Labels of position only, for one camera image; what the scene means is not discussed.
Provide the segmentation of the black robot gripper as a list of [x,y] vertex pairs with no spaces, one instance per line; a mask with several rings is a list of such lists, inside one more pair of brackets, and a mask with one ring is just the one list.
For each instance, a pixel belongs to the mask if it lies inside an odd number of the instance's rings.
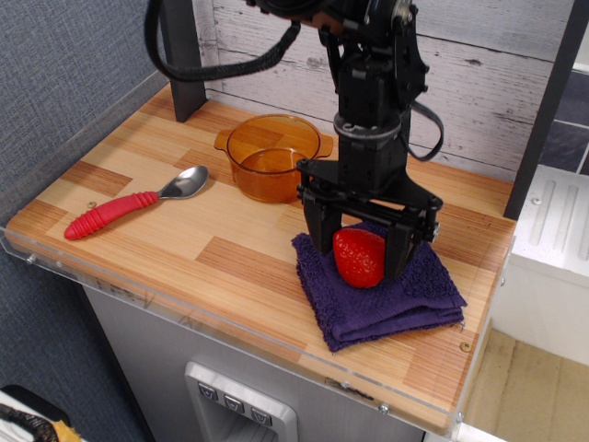
[[386,232],[385,278],[399,278],[421,242],[436,239],[443,200],[409,177],[408,158],[414,153],[408,123],[337,123],[335,129],[338,159],[296,165],[312,244],[322,255],[332,251],[344,215],[372,222]]

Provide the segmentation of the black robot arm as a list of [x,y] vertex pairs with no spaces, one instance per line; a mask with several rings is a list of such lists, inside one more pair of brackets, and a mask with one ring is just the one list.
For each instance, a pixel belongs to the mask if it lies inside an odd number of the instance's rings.
[[424,241],[435,239],[442,200],[409,177],[411,114],[439,117],[417,102],[428,66],[410,1],[258,1],[263,12],[318,30],[339,97],[335,160],[301,160],[298,196],[317,251],[333,248],[343,215],[385,228],[385,277],[400,277]]

